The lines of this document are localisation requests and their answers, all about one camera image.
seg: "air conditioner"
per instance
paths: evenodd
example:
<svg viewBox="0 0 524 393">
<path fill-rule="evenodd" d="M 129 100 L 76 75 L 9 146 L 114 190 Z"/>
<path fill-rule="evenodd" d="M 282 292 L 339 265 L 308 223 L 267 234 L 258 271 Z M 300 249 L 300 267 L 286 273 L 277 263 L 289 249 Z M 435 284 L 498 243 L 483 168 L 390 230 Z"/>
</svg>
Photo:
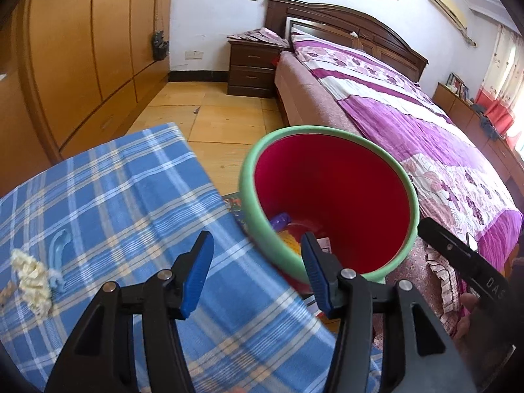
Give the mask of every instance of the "air conditioner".
<svg viewBox="0 0 524 393">
<path fill-rule="evenodd" d="M 466 16 L 460 11 L 453 0 L 430 0 L 437 6 L 463 34 L 466 33 Z"/>
</svg>

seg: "wardrobe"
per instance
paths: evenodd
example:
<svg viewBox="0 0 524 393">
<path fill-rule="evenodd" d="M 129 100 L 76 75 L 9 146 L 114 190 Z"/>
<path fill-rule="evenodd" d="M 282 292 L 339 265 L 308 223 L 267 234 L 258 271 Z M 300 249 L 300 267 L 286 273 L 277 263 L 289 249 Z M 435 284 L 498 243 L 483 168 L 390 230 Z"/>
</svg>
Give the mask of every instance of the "wardrobe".
<svg viewBox="0 0 524 393">
<path fill-rule="evenodd" d="M 0 30 L 0 197 L 124 135 L 169 72 L 171 0 L 21 0 Z"/>
</svg>

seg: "floral bedding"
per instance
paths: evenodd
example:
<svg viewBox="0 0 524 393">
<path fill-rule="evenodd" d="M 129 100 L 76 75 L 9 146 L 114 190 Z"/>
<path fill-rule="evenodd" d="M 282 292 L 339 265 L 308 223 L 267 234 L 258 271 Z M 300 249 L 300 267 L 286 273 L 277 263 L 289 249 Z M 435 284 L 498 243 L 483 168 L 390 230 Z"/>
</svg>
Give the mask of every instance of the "floral bedding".
<svg viewBox="0 0 524 393">
<path fill-rule="evenodd" d="M 388 151 L 415 186 L 422 216 L 431 216 L 501 269 L 517 243 L 522 214 L 495 169 L 468 137 L 411 80 L 349 47 L 292 29 L 295 54 L 362 134 Z M 454 328 L 463 284 L 430 247 L 426 261 L 441 279 L 444 315 Z"/>
</svg>

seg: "drawer handle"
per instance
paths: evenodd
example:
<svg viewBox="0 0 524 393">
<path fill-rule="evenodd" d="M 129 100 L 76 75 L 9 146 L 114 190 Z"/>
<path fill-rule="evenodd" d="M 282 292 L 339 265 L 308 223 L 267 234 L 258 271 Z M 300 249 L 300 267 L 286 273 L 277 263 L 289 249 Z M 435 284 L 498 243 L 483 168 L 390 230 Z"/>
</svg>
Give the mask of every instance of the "drawer handle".
<svg viewBox="0 0 524 393">
<path fill-rule="evenodd" d="M 114 115 L 111 115 L 101 126 L 101 131 L 104 131 L 107 127 L 109 127 L 109 124 L 111 124 L 111 121 L 113 121 Z"/>
</svg>

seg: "bucket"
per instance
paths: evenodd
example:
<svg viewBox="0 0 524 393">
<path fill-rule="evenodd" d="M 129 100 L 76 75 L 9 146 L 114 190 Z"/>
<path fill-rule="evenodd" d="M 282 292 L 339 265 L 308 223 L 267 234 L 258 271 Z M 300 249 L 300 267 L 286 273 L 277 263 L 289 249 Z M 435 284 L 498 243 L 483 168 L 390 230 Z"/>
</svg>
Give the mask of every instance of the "bucket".
<svg viewBox="0 0 524 393">
<path fill-rule="evenodd" d="M 239 178 L 247 230 L 282 272 L 308 284 L 302 258 L 272 229 L 286 212 L 298 242 L 306 231 L 329 238 L 345 268 L 384 282 L 413 247 L 419 222 L 415 189 L 382 148 L 346 131 L 299 125 L 263 137 Z"/>
</svg>

